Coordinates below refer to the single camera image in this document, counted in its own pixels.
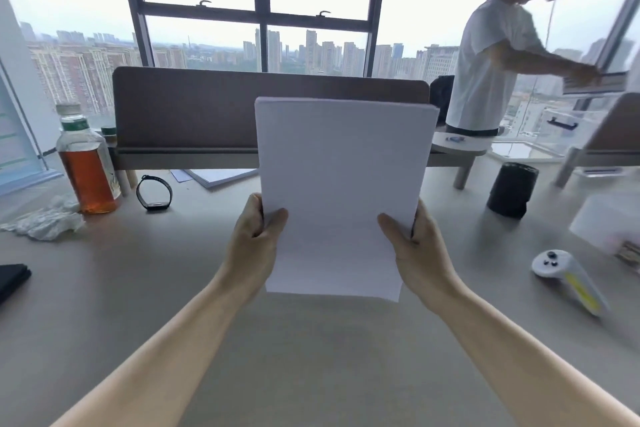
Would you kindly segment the black smart wristband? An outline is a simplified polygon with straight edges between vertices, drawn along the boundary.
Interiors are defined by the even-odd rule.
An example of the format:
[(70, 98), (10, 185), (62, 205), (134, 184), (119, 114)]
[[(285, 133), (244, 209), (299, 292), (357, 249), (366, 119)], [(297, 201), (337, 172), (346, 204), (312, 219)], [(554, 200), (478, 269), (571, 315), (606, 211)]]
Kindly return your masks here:
[(173, 202), (172, 186), (163, 178), (152, 174), (140, 177), (135, 195), (148, 214), (166, 212)]

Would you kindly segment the brown tea bottle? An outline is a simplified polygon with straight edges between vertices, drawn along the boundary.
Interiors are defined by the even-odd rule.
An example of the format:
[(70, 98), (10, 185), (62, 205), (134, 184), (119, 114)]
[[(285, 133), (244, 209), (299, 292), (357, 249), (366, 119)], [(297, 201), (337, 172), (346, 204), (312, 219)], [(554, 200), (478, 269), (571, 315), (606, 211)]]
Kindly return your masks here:
[(83, 214), (107, 214), (118, 207), (121, 195), (106, 140), (94, 131), (81, 106), (58, 103), (61, 133), (56, 151)]

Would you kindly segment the white paper sheets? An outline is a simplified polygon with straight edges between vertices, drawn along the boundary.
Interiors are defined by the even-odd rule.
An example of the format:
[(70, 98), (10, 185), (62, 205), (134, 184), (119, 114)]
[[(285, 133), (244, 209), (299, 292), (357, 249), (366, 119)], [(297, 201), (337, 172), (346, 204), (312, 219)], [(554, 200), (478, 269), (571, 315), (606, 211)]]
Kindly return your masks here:
[(252, 178), (258, 169), (171, 169), (177, 182), (194, 180), (204, 188), (216, 188), (235, 181)]

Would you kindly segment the crumpled white plastic wrap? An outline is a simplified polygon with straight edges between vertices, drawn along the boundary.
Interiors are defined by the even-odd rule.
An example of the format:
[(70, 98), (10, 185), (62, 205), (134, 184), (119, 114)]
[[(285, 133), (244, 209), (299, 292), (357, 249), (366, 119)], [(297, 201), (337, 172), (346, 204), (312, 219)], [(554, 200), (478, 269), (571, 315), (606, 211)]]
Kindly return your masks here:
[(71, 194), (56, 195), (45, 204), (36, 204), (37, 199), (20, 201), (16, 196), (1, 198), (0, 232), (52, 242), (63, 234), (78, 232), (86, 224), (80, 213), (79, 202)]

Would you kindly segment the person's left hand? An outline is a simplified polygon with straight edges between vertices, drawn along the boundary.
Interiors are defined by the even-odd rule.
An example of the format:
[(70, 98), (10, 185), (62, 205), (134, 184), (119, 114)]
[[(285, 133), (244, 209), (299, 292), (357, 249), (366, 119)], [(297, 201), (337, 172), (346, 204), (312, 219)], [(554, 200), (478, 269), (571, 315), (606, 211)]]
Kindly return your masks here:
[(223, 290), (242, 304), (250, 302), (265, 286), (275, 265), (275, 261), (265, 262), (260, 250), (260, 234), (270, 217), (264, 216), (261, 194), (251, 194), (236, 221), (225, 258), (215, 276)]

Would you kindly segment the brown desk divider panel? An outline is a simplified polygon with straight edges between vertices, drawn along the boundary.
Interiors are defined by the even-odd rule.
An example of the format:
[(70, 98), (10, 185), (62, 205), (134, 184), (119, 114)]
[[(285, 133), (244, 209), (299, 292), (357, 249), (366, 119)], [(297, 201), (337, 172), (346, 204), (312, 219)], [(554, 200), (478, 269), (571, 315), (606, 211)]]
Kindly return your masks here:
[(232, 169), (258, 164), (259, 97), (429, 103), (421, 80), (159, 67), (113, 72), (117, 170)]

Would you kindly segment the white box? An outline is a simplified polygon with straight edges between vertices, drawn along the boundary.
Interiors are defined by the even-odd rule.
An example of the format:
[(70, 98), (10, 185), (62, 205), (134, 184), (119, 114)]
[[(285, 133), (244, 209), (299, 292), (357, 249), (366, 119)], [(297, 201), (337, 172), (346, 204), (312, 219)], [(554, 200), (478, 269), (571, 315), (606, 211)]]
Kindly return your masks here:
[(588, 197), (569, 230), (640, 275), (640, 192)]

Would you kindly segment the person's right forearm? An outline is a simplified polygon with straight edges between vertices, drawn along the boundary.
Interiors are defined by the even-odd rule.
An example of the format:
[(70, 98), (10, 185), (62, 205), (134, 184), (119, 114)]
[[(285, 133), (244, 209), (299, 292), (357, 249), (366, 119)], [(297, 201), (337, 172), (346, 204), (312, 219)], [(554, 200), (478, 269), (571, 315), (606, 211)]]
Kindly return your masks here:
[(453, 277), (416, 294), (456, 337), (519, 427), (640, 427), (640, 416)]

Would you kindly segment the black flat object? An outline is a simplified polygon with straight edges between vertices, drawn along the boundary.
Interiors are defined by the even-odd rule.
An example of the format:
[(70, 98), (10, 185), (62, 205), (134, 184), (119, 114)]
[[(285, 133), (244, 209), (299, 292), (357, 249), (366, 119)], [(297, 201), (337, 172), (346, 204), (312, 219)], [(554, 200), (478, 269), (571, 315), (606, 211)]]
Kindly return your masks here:
[(25, 264), (0, 265), (0, 305), (2, 305), (32, 275)]

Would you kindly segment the beige desk divider panel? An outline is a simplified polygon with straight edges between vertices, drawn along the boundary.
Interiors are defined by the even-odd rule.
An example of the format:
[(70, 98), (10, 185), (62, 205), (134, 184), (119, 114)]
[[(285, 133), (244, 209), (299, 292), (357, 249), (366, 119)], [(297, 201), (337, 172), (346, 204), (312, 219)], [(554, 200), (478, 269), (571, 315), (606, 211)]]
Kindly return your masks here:
[(623, 93), (586, 142), (568, 148), (554, 186), (578, 167), (640, 167), (640, 91)]

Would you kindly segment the dark window frame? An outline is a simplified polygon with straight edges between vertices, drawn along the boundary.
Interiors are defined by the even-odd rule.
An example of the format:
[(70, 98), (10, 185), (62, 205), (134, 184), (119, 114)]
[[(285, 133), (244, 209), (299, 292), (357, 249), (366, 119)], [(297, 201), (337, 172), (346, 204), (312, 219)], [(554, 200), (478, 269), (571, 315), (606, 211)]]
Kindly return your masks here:
[(268, 71), (268, 26), (366, 32), (367, 44), (365, 47), (364, 77), (372, 77), (383, 0), (369, 0), (366, 20), (328, 18), (325, 15), (306, 16), (273, 12), (271, 10), (270, 0), (254, 0), (254, 10), (208, 7), (206, 6), (206, 0), (201, 0), (196, 5), (176, 5), (148, 2), (146, 0), (127, 1), (131, 12), (135, 41), (140, 51), (141, 63), (145, 67), (154, 67), (156, 65), (146, 17), (157, 16), (258, 25), (260, 34), (260, 70), (263, 73)]

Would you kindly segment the white handheld controller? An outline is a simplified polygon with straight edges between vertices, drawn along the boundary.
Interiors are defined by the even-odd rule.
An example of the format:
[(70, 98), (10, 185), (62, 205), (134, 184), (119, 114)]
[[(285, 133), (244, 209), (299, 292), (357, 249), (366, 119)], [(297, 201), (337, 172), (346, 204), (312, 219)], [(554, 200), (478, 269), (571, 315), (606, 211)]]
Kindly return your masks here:
[(562, 284), (592, 316), (608, 314), (609, 305), (604, 294), (571, 253), (564, 250), (541, 252), (532, 260), (531, 270), (539, 278)]

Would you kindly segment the person's left forearm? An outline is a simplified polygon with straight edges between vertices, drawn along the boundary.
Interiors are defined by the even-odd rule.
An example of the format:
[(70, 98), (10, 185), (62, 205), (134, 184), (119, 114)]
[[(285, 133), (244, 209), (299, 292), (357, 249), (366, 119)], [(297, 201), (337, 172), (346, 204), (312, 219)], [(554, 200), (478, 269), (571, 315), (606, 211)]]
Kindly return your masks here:
[(222, 268), (51, 427), (177, 427), (239, 310), (268, 269)]

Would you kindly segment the white paper stack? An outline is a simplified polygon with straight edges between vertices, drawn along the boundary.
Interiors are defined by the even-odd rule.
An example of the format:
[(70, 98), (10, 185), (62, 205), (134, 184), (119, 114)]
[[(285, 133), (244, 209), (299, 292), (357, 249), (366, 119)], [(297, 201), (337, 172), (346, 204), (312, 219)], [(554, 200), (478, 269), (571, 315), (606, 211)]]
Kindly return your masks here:
[(289, 213), (268, 293), (399, 301), (377, 218), (412, 230), (437, 117), (430, 104), (255, 100), (264, 216)]

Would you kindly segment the person's right hand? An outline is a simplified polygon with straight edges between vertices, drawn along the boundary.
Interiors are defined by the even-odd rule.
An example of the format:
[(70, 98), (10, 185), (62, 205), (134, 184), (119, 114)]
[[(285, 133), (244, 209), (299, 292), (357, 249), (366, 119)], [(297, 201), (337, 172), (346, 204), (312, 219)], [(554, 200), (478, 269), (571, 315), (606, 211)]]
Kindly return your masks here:
[(459, 280), (436, 221), (419, 200), (411, 236), (417, 249), (411, 262), (397, 262), (404, 284), (430, 311), (439, 314), (458, 290)]

